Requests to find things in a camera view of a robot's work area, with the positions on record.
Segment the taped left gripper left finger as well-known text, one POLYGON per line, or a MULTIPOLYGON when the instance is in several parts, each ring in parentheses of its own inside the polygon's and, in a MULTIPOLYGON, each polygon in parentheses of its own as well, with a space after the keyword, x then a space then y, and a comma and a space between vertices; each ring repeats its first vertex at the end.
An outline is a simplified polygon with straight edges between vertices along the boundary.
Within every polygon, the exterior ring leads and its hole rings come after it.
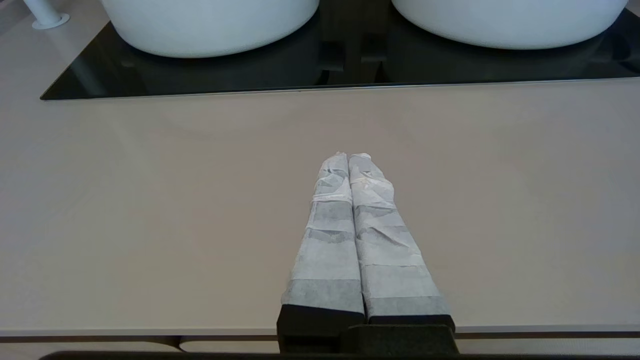
POLYGON ((318 172, 310 214, 276 322, 281 353, 338 353, 366 320, 347 155, 318 172))

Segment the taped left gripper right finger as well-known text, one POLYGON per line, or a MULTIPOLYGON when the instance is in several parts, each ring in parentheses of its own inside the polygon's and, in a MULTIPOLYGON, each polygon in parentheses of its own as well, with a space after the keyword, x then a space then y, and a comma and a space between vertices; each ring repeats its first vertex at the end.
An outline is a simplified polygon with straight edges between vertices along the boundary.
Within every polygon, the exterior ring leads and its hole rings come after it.
POLYGON ((450 307, 394 201, 394 186, 367 153, 349 158, 356 248, 371 325, 442 325, 450 307))

